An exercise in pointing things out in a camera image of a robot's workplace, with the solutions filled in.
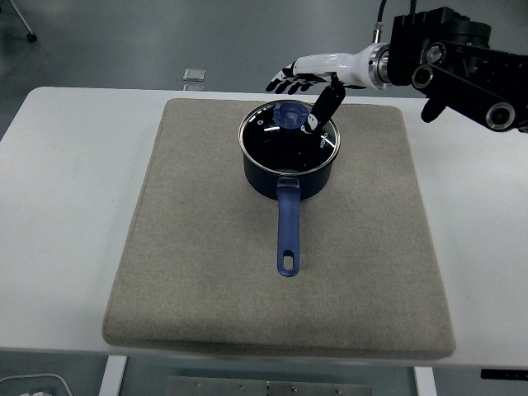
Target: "white table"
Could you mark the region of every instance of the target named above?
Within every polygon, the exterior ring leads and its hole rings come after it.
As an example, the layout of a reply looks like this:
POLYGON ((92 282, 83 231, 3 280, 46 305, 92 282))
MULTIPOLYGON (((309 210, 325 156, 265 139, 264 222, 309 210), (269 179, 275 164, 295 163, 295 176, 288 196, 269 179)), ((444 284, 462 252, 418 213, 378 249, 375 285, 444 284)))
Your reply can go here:
MULTIPOLYGON (((101 337, 154 137, 174 97, 286 96, 43 87, 27 97, 0 142, 0 349, 174 356, 101 337)), ((422 99, 346 102, 403 112, 457 341, 440 361, 383 363, 528 367, 528 135, 493 133, 450 110, 424 124, 422 99)))

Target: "handle hole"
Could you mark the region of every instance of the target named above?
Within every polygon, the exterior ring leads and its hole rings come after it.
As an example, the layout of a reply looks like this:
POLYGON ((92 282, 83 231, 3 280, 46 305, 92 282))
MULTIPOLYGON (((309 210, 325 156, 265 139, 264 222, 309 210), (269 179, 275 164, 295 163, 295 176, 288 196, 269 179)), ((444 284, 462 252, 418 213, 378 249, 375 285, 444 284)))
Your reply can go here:
POLYGON ((283 256, 282 266, 285 270, 294 269, 294 253, 291 250, 286 250, 283 256))

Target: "felt pad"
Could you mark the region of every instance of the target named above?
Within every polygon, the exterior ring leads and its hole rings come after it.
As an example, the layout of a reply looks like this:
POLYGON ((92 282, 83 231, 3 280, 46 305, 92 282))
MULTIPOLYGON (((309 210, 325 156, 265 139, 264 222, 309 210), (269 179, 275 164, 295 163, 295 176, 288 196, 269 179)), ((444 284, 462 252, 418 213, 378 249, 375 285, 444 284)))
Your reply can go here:
POLYGON ((401 112, 342 105, 328 184, 301 202, 300 273, 276 269, 277 202, 243 172, 261 103, 166 105, 103 324, 110 344, 435 359, 455 349, 401 112))

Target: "blue lid knob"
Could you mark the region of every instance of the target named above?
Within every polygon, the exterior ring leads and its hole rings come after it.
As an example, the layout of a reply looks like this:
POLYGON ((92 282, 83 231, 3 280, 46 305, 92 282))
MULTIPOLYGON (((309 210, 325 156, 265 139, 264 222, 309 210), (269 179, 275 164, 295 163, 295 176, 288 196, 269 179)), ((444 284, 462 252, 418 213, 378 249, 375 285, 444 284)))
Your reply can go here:
POLYGON ((283 101, 273 108, 273 120, 281 128, 296 130, 308 118, 308 109, 296 101, 283 101))

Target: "saucepan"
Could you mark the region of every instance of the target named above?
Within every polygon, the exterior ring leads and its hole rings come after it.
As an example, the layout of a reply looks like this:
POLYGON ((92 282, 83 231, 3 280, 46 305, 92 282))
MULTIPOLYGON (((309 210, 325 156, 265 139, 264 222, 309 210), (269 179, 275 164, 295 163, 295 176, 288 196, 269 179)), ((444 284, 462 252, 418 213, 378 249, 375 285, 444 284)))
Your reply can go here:
POLYGON ((301 101, 272 101, 251 111, 238 131, 247 181, 279 202, 277 270, 283 276, 300 269, 300 201, 323 189, 339 151, 332 120, 310 134, 301 129, 311 110, 301 101))

